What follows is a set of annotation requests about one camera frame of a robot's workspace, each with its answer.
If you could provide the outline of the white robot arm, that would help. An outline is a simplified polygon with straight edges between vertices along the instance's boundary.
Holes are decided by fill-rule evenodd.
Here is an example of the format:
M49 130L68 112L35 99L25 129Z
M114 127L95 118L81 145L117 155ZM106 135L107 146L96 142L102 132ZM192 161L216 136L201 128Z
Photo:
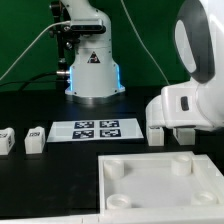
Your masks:
M69 98L103 101L125 90L112 59L111 23L88 0L61 0L80 35L68 76ZM224 127L224 0L185 0L179 10L174 43L188 82L169 85L146 107L150 128Z

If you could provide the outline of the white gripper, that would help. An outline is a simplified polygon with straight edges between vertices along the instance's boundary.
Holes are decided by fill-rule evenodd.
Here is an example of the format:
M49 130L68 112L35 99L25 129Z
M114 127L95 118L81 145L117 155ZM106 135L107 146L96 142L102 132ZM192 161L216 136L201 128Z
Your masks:
M209 102L198 84L166 86L146 107L146 124L150 128L194 128L213 131L224 128L224 110Z

